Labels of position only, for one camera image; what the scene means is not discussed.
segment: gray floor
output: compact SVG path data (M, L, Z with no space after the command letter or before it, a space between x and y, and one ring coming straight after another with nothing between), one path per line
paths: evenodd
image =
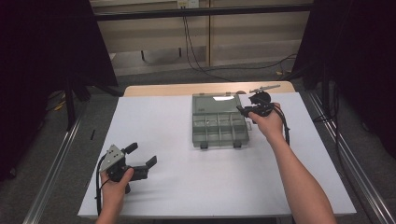
M164 55L168 56L169 49L166 51L145 53L147 61L157 58L156 63L141 62L140 52L125 53L125 58L121 57L123 54L116 54L113 59L113 66L120 83L118 90L123 91L129 85L224 81L203 72L192 70L188 68L189 65L185 64L185 62L180 63L179 66L175 66L173 61L170 60L171 57L164 57ZM198 61L202 62L202 56L204 54L199 53L199 55L201 57ZM141 66L141 68L137 69L130 62L147 64L146 68L142 68L144 66ZM222 64L228 63L233 63L233 60L228 62L224 60L222 62ZM290 70L292 63L293 60L285 61L282 63L282 68L285 71ZM234 64L232 66L251 68L270 64L272 62ZM211 71L209 74L232 81L259 81L277 80L279 75L276 72L278 71L281 71L279 65L267 69L217 70ZM318 113L308 97L309 91L304 90L300 79L293 80L292 83L295 89L301 94L311 117L316 118ZM105 141L106 132L118 99L103 94L98 90L91 90L91 92L92 99L88 103L81 103L76 100L77 111L83 111L83 108L86 109L74 142L67 155L65 155L60 175L56 178L55 185L51 189L51 195L44 202L45 207L39 216L38 223L92 223L91 220L78 217L77 213L85 194L87 183L91 178L92 170L99 156L99 151ZM52 99L49 102L49 106L56 104L58 101L59 99ZM366 132L362 128L359 116L343 99L342 95L340 97L340 103L339 125L341 133L351 146L361 167L373 181L375 187L385 200L391 213L395 215L396 160L391 158L384 148L382 148L379 139L374 133ZM17 177L0 183L0 224L22 223L26 218L35 196L39 192L45 176L49 172L49 168L64 140L64 136L66 135L66 121L65 107L59 111L51 110L45 117L34 142L30 145L30 149L19 163ZM346 170L346 174L342 171L340 161L335 153L334 142L330 138L324 124L316 123L316 127L358 211L355 215L338 217L338 222L380 223L370 203L366 200L365 195L354 180L354 177L348 170ZM347 175L351 176L351 182L347 181ZM120 223L153 222L154 220L120 219ZM265 218L164 220L163 223L276 223L276 220Z

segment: black pole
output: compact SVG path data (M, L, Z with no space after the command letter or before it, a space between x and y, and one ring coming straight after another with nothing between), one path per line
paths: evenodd
M310 11L312 4L278 5L263 7L201 7L138 12L95 13L97 21L122 21L153 18L217 16L233 14L278 13Z

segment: forearm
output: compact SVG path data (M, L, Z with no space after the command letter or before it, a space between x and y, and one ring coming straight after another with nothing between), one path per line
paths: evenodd
M326 194L294 155L283 136L267 139L276 155L285 193L296 222L335 223Z
M113 211L111 208L104 208L96 220L96 224L115 224L117 222L118 212Z

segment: human arm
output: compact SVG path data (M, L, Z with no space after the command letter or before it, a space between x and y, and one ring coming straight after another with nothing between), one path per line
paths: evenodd
M103 208L96 224L113 224L122 210L125 187L134 175L134 169L128 169L120 182L108 180L106 172L100 174L103 193Z
M279 115L273 111L268 117L260 117L250 112L249 117L258 124L274 151L289 207L296 222L336 223L325 192L286 143Z

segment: electrical cable on wall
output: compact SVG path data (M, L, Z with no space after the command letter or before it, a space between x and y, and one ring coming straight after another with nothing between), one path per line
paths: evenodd
M229 69L231 69L231 70L259 70L259 69L266 69L266 68L270 68L270 67L274 67L274 66L280 65L281 73L282 73L281 77L278 79L278 80L280 80L280 79L284 76L284 70L283 70L283 67L282 67L282 63L285 62L286 60L294 60L294 59L296 59L295 56L296 56L297 54L296 54L296 53L293 53L293 54L287 56L286 58L280 60L280 61L277 62L277 63L273 63L273 64L265 65L265 66L259 66L259 67L221 67L221 68L209 68L209 69L204 69L204 68L198 63L198 60L197 60L197 58L196 58L194 49L193 49L193 47L192 47L192 42L191 42L191 37L190 37L190 28L189 28L189 24L188 24L188 22L187 22L187 18L186 18L186 17L183 17L183 23L184 23L184 34L185 34L185 39L186 39L186 54L187 54L187 61L189 62L189 65L190 65L190 67L191 67L193 70L198 71L198 72L203 72L204 74L206 74L207 76L210 76L210 77L215 77L215 78L219 78L219 79L222 79L222 80L226 80L226 81L233 82L233 80L230 80L230 79L228 79L228 78L214 76L214 75L208 74L207 72L209 72L209 71L216 71L216 70L226 70L226 69L227 69L227 70L229 70ZM193 58L194 58L194 60L195 60L195 63L198 65L198 68L199 68L199 69L193 67L192 64L191 64L190 55L189 55L189 43L190 43L190 48L191 48L191 52L192 52Z

